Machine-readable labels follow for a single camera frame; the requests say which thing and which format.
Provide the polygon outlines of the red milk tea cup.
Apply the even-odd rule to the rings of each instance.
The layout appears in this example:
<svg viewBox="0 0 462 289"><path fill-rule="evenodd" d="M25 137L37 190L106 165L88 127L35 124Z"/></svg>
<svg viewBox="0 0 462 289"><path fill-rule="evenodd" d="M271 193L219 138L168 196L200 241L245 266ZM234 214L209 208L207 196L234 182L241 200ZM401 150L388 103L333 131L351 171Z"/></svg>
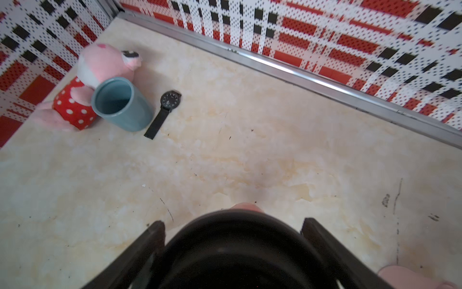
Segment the red milk tea cup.
<svg viewBox="0 0 462 289"><path fill-rule="evenodd" d="M221 210L184 226L156 257L150 289L335 289L301 231L250 210Z"/></svg>

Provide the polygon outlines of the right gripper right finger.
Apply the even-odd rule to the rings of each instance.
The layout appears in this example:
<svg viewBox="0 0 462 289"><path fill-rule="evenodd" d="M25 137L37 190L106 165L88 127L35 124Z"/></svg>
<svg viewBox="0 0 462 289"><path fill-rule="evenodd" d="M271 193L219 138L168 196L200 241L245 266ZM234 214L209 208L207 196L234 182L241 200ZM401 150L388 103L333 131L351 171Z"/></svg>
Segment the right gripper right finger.
<svg viewBox="0 0 462 289"><path fill-rule="evenodd" d="M345 289L390 289L314 218L304 220L301 234L321 256L327 271Z"/></svg>

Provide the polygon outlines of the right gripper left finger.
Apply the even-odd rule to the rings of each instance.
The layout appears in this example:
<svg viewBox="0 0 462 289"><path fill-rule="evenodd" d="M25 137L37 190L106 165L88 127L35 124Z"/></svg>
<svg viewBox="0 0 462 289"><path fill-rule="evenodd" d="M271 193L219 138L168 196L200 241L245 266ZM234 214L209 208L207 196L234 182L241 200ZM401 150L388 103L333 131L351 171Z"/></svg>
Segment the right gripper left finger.
<svg viewBox="0 0 462 289"><path fill-rule="evenodd" d="M127 289L148 259L165 247L166 227L162 221L151 224L105 270L84 286L85 289Z"/></svg>

